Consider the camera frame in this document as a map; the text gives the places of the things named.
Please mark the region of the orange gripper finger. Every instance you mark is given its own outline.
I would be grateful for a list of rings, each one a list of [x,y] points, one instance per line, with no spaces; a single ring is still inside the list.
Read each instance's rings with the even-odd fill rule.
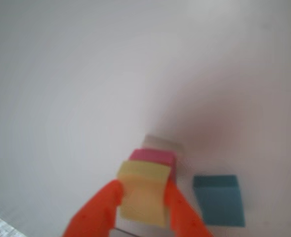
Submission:
[[[119,180],[106,184],[72,217],[63,236],[108,237],[115,227],[117,207],[123,195]]]
[[[164,197],[169,210],[170,227],[176,237],[212,237],[197,212],[173,181],[168,181]]]

